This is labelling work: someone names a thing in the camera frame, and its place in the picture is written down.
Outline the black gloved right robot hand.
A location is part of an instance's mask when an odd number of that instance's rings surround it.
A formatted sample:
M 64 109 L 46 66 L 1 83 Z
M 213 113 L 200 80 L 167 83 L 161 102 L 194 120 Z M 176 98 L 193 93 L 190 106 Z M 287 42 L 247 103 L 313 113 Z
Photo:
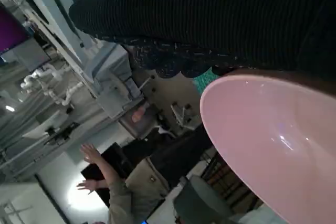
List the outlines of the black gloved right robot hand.
M 69 16 L 164 78 L 218 67 L 335 80 L 335 0 L 79 0 Z

